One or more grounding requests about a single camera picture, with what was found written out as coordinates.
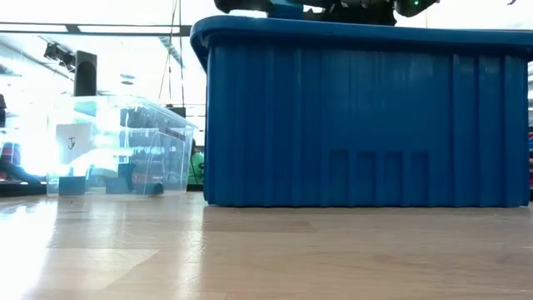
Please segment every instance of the wooden floor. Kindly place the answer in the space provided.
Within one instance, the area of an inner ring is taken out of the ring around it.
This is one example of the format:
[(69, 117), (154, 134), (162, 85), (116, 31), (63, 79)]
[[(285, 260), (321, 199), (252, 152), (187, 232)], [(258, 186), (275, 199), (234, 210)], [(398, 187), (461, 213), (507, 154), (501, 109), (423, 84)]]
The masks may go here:
[(533, 299), (529, 208), (235, 209), (197, 193), (2, 201), (2, 300)]

